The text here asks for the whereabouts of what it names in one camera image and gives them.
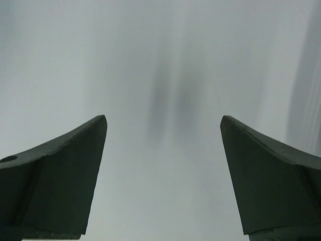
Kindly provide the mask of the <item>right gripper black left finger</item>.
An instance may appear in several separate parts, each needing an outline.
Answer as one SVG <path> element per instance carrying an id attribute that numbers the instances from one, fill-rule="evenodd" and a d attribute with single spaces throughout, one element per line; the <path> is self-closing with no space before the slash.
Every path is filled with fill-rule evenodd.
<path id="1" fill-rule="evenodd" d="M 1 240 L 78 240 L 86 233 L 107 121 L 1 159 Z"/>

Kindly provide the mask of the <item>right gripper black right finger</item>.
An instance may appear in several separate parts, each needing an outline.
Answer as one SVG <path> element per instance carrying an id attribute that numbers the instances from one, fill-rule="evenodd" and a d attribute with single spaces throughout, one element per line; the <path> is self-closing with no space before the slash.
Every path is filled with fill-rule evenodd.
<path id="1" fill-rule="evenodd" d="M 320 240 L 320 157 L 225 115 L 222 141 L 250 240 Z"/>

